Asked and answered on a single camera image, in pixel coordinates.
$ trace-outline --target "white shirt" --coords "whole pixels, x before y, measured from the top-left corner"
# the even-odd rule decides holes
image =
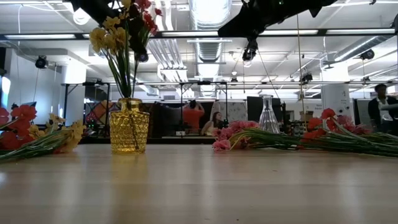
[[[387,100],[388,96],[386,96],[386,103],[383,103],[378,97],[376,97],[377,102],[379,103],[379,111],[380,111],[380,118],[381,122],[383,121],[392,121],[392,118],[387,110],[381,110],[383,106],[389,105]]]

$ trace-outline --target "orange shirt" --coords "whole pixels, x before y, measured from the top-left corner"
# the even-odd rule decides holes
[[[199,129],[199,120],[204,114],[205,112],[202,110],[185,108],[183,110],[184,123],[187,123],[192,129]]]

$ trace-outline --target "woman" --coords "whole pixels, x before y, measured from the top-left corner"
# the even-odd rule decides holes
[[[206,135],[206,136],[212,136],[213,131],[218,128],[222,121],[222,115],[220,112],[215,112],[213,113],[213,117],[211,118],[211,121],[207,122],[205,126],[202,128],[200,134],[201,135]]]

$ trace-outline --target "person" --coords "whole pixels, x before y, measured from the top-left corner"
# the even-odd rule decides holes
[[[183,121],[192,129],[199,129],[199,120],[205,114],[205,110],[196,100],[189,102],[188,106],[183,109]]]
[[[393,121],[395,120],[395,111],[381,110],[383,106],[398,103],[398,100],[391,96],[386,96],[387,86],[378,84],[374,87],[377,97],[368,104],[368,113],[375,131],[384,133],[391,132]]]
[[[211,117],[211,121],[208,121],[205,126],[202,128],[200,134],[201,135],[207,135],[207,136],[212,136],[213,131],[215,129],[218,129],[219,125],[221,124],[222,121],[222,115],[220,112],[215,112],[213,113],[213,116]]]

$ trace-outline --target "desk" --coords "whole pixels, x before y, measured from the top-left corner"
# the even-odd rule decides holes
[[[1,223],[397,223],[398,160],[110,145],[0,165]]]

